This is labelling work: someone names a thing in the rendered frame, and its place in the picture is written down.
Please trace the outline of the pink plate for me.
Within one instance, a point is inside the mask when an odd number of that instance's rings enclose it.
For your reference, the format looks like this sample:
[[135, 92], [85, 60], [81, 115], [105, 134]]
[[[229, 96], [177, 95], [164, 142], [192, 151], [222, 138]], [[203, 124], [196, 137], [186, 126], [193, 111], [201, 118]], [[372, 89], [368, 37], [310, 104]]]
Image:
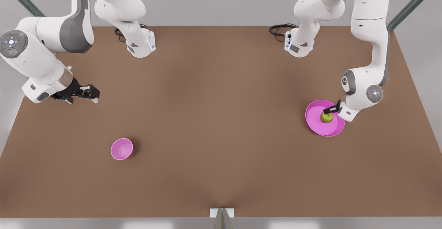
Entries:
[[314, 131], [316, 134], [325, 136], [325, 137], [333, 137], [341, 133], [345, 127], [344, 119], [341, 119], [337, 116], [337, 113], [332, 113], [333, 120], [329, 123], [324, 123], [320, 119], [320, 115], [323, 113], [323, 110], [333, 106], [334, 103], [327, 100], [316, 100], [310, 103], [305, 111], [305, 120], [309, 128]]

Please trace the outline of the pink bowl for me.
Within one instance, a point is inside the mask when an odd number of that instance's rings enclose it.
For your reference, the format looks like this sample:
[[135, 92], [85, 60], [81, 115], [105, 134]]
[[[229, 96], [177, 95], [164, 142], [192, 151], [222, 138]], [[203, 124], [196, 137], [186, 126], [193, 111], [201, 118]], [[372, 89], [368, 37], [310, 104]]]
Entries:
[[134, 145], [128, 138], [117, 139], [110, 149], [111, 156], [116, 160], [125, 160], [131, 156]]

